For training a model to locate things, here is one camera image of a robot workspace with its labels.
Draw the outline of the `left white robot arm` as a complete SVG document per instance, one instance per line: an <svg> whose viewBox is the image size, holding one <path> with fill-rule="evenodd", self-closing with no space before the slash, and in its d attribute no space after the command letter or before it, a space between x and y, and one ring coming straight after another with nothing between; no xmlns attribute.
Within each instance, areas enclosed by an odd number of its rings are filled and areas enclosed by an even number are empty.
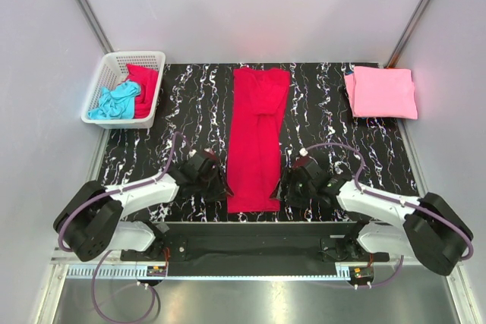
<svg viewBox="0 0 486 324"><path fill-rule="evenodd" d="M149 221L129 222L127 216L193 195L207 202L233 195L219 160L208 149L193 151L159 174L125 185L104 187L88 181L55 218L53 229L60 248L82 262L109 250L120 250L124 260L160 260L169 248L166 228Z"/></svg>

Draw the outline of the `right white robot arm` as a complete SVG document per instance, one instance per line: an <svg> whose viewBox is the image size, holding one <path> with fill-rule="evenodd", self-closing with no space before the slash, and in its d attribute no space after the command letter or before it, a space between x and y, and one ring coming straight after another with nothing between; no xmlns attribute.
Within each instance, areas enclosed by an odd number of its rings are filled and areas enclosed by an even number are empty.
<svg viewBox="0 0 486 324"><path fill-rule="evenodd" d="M376 253L408 256L448 276L473 252L472 231L439 195L411 197L378 190L351 175L331 174L309 156L296 159L283 171L272 195L292 207L315 201L362 215L336 241L335 260L359 261Z"/></svg>

